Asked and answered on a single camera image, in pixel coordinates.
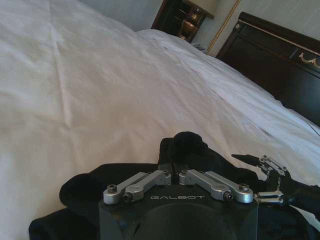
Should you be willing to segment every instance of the gold rope trim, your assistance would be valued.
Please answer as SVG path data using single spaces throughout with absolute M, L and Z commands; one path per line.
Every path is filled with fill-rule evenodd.
M 294 45 L 294 46 L 296 46 L 296 47 L 298 47 L 298 48 L 301 48 L 301 49 L 306 50 L 306 51 L 308 51 L 308 52 L 310 52 L 310 53 L 313 53 L 313 54 L 315 54 L 315 55 L 317 55 L 317 56 L 320 56 L 320 53 L 319 53 L 319 52 L 316 52 L 316 51 L 313 51 L 313 50 L 311 50 L 311 49 L 309 49 L 309 48 L 306 48 L 306 47 L 304 47 L 304 46 L 301 46 L 301 45 L 299 45 L 299 44 L 297 44 L 297 43 L 295 43 L 295 42 L 293 42 L 293 41 L 290 41 L 290 40 L 288 40 L 288 39 L 286 39 L 286 38 L 283 38 L 283 37 L 281 37 L 281 36 L 278 36 L 278 35 L 276 35 L 276 34 L 273 34 L 272 32 L 266 31 L 266 30 L 264 30 L 264 29 L 262 29 L 262 28 L 260 28 L 260 27 L 257 27 L 257 26 L 255 26 L 255 25 L 252 25 L 252 24 L 250 24 L 250 23 L 248 23 L 248 22 L 246 22 L 246 21 L 242 21 L 242 20 L 240 20 L 240 19 L 239 19 L 238 21 L 241 22 L 241 23 L 244 23 L 244 24 L 246 24 L 246 25 L 248 25 L 248 26 L 250 26 L 250 27 L 253 27 L 253 28 L 255 28 L 255 29 L 258 29 L 258 30 L 260 30 L 260 31 L 262 31 L 262 32 L 264 32 L 264 33 L 266 33 L 266 34 L 269 34 L 269 35 L 271 35 L 271 36 L 273 36 L 273 37 L 275 37 L 275 38 L 277 38 L 277 39 L 280 39 L 280 40 L 285 41 L 285 42 L 287 42 L 287 43 L 289 43 L 289 44 L 292 44 L 292 45 Z
M 236 11 L 237 7 L 239 6 L 241 0 L 236 0 L 235 4 L 233 5 L 233 8 L 230 10 L 228 16 L 225 18 L 223 24 L 221 25 L 219 31 L 216 33 L 214 39 L 211 41 L 211 43 L 209 44 L 207 50 L 206 50 L 206 54 L 208 55 L 212 48 L 214 47 L 216 41 L 219 39 L 220 35 L 222 34 L 222 32 L 224 31 L 225 27 L 227 26 L 229 20 L 231 19 L 232 15 L 234 14 L 234 12 Z

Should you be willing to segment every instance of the white duvet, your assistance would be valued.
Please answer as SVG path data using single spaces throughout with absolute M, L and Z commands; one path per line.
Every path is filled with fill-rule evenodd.
M 63 207 L 72 176 L 156 163 L 161 139 L 181 131 L 261 178 L 231 154 L 266 154 L 319 184 L 309 124 L 181 39 L 135 33 L 75 0 L 0 0 L 1 240 L 28 239 L 31 220 Z

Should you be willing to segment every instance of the black fabric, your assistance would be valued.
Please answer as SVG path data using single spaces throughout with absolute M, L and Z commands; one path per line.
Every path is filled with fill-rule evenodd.
M 96 240 L 98 228 L 85 217 L 65 208 L 32 221 L 31 240 Z
M 255 172 L 233 166 L 192 132 L 181 132 L 161 141 L 158 164 L 168 162 L 187 164 L 189 169 L 198 171 L 215 171 L 236 183 L 249 184 L 255 192 L 266 188 Z M 90 173 L 71 178 L 60 190 L 60 200 L 67 208 L 34 220 L 29 227 L 30 239 L 98 239 L 98 202 L 107 186 L 157 168 L 157 164 L 104 164 Z M 319 232 L 290 206 L 260 206 L 258 222 L 260 240 L 320 239 Z

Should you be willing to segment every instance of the wooden headboard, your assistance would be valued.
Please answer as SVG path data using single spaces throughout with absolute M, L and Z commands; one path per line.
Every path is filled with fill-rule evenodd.
M 217 58 L 320 126 L 320 41 L 242 12 Z

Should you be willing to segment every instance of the bed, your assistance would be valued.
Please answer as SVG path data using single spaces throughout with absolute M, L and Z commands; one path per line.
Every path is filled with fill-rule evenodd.
M 28 239 L 31 220 L 63 208 L 72 176 L 156 163 L 161 139 L 182 131 L 261 179 L 231 154 L 266 154 L 320 183 L 319 127 L 182 39 L 76 0 L 0 0 L 0 72 L 2 240 Z
M 320 41 L 242 12 L 217 58 L 320 126 Z

